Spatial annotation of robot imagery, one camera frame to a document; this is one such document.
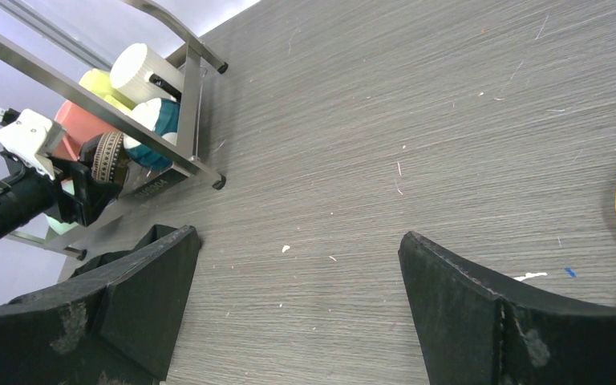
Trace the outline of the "pink mug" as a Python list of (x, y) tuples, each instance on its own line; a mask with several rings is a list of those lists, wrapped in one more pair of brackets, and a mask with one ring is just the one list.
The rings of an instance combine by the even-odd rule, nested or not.
[(62, 104), (55, 121), (62, 125), (66, 134), (53, 156), (64, 160), (77, 160), (83, 144), (98, 135), (116, 131), (110, 124), (70, 101)]

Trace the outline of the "mint green bowl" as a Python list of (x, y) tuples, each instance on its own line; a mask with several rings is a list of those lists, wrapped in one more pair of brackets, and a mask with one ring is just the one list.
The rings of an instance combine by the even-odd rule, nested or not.
[[(71, 194), (75, 193), (75, 188), (74, 188), (74, 184), (72, 180), (65, 180), (62, 183), (62, 187), (63, 187), (63, 190), (67, 193), (68, 192)], [(49, 228), (52, 229), (58, 235), (62, 235), (70, 231), (71, 229), (79, 226), (77, 222), (72, 222), (72, 223), (61, 222), (48, 215), (46, 215), (46, 220), (47, 220), (47, 224)]]

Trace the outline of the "brown bowl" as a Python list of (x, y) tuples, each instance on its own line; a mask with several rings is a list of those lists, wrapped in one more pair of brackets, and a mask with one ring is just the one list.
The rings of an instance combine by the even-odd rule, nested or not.
[(94, 180), (124, 186), (131, 162), (124, 148), (124, 134), (105, 132), (93, 137), (81, 146), (79, 162), (91, 170)]

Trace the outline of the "white ribbed mug black handle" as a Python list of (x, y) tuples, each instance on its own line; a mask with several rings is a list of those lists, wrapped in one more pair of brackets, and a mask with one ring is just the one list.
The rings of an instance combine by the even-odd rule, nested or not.
[(144, 43), (133, 43), (116, 59), (110, 70), (110, 83), (132, 102), (170, 99), (180, 102), (184, 75)]

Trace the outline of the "dark blue bowl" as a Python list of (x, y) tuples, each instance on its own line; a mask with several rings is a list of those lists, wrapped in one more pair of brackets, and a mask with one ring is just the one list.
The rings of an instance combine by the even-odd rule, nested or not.
[[(176, 144), (180, 104), (170, 99), (155, 98), (136, 105), (129, 116), (170, 144)], [(124, 150), (139, 166), (153, 172), (168, 168), (172, 161), (138, 140), (124, 135)]]

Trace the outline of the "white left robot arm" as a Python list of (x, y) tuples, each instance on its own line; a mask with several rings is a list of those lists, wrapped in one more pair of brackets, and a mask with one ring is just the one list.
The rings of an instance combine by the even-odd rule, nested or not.
[(0, 156), (11, 174), (0, 180), (0, 239), (44, 213), (57, 221), (89, 226), (118, 197), (122, 187), (95, 180), (78, 161), (53, 158), (53, 175), (41, 175), (19, 156)]

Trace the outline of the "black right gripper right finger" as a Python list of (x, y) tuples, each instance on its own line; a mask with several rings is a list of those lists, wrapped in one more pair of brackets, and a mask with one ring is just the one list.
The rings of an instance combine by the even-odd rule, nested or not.
[(616, 384), (616, 307), (529, 286), (409, 232), (399, 263), (432, 384)]

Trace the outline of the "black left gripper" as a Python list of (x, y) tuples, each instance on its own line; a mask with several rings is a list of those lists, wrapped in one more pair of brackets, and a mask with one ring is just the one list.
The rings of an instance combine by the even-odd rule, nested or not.
[(57, 221), (88, 227), (120, 193), (118, 184), (97, 181), (91, 170), (78, 161), (53, 158), (52, 164), (55, 203), (47, 215)]

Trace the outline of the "light green mug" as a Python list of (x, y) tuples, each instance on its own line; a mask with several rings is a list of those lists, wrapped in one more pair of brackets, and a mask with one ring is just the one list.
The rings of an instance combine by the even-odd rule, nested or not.
[(81, 77), (79, 85), (126, 115), (129, 115), (136, 106), (135, 102), (111, 85), (110, 74), (107, 71), (91, 69)]

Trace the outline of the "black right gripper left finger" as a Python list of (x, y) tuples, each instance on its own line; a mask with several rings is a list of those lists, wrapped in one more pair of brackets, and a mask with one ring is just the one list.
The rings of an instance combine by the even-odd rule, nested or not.
[(0, 305), (0, 384), (158, 384), (200, 251), (192, 226), (154, 226), (130, 253)]

